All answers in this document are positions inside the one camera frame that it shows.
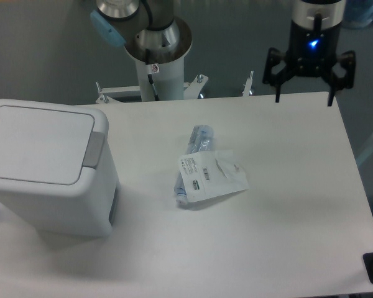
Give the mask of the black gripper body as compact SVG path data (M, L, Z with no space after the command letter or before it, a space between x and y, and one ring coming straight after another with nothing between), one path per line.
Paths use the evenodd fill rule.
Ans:
M345 1L292 1L286 69L313 76L321 62L334 59Z

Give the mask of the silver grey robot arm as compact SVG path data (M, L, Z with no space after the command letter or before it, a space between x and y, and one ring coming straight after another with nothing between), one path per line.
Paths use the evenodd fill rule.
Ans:
M293 77L322 78L328 102L354 85L356 55L336 53L346 3L294 1L288 49L270 48L262 81L279 91ZM192 38L172 1L97 1L90 20L99 35L134 59L143 101L196 99L203 83L184 84Z

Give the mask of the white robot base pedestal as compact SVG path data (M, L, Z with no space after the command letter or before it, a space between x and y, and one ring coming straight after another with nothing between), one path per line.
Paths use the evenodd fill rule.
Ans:
M184 58L146 64L135 59L142 102L184 99Z

